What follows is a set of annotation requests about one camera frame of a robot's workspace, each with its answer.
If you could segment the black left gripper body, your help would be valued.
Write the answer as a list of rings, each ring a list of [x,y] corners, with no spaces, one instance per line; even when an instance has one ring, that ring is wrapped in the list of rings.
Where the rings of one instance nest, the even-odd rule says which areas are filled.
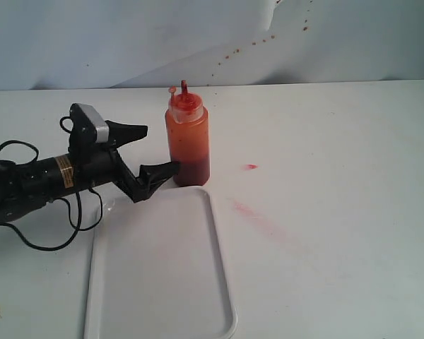
[[[86,161],[67,153],[38,162],[39,190],[48,199],[113,183],[134,203],[152,196],[148,175],[134,176],[117,150],[96,150]]]

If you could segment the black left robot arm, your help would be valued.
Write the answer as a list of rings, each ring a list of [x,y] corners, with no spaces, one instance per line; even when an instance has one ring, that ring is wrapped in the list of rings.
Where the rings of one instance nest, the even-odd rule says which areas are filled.
[[[145,138],[145,125],[107,121],[107,141],[97,141],[90,123],[74,123],[68,152],[57,157],[16,164],[0,160],[0,222],[15,221],[58,198],[113,183],[132,202],[149,199],[179,172],[178,162],[141,165],[134,176],[119,147]]]

